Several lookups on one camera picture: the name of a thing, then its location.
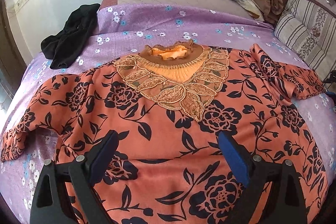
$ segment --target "orange floral dress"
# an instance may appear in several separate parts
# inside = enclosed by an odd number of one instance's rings
[[[94,187],[113,223],[223,224],[244,190],[217,145],[217,133],[226,131],[266,161],[293,162],[311,222],[325,199],[327,177],[290,100],[323,91],[314,71],[273,62],[256,44],[250,52],[192,42],[146,47],[80,75],[46,81],[19,124],[4,134],[1,160],[17,159],[37,127],[58,133],[57,163],[72,161],[116,131],[119,147]],[[258,221],[269,188],[251,223]]]

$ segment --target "silver bolt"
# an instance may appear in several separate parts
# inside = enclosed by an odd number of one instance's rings
[[[49,164],[51,164],[51,159],[46,159],[46,160],[44,160],[44,161],[43,161],[43,164],[44,164],[44,165],[49,165]]]
[[[252,158],[254,161],[261,161],[261,157],[259,155],[254,155]]]
[[[285,164],[288,166],[292,166],[293,162],[291,160],[285,160]]]
[[[85,160],[85,156],[84,155],[79,155],[79,156],[76,157],[76,161],[78,161],[78,162],[81,162],[83,160]]]

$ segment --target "black cloth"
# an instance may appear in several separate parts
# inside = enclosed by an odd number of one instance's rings
[[[100,4],[81,5],[65,22],[63,30],[41,42],[46,59],[52,59],[51,69],[68,68],[81,54],[88,37],[97,25]]]

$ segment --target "purple floral bedsheet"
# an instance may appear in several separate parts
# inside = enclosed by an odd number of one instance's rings
[[[249,50],[257,43],[275,61],[308,68],[274,37],[270,25],[225,13],[170,5],[116,5],[102,9],[97,16],[98,26],[94,35],[71,67],[51,70],[51,61],[46,60],[42,53],[29,64],[8,109],[7,119],[0,121],[1,136],[21,119],[34,92],[47,79],[61,73],[81,73],[119,56],[139,52],[146,44],[167,46],[193,39],[203,45]],[[336,173],[333,102],[322,94],[307,100],[293,99],[293,103],[315,138],[331,184]],[[0,174],[0,192],[22,223],[29,223],[43,160],[53,158],[57,136],[51,131],[38,129],[29,135],[27,142],[26,152],[18,160],[1,163]],[[287,149],[292,153],[300,152],[295,144],[287,144]]]

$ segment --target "striped cushion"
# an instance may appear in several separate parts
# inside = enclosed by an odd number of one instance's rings
[[[274,35],[324,80],[336,69],[336,19],[308,0],[288,0]],[[336,84],[327,84],[336,92]]]

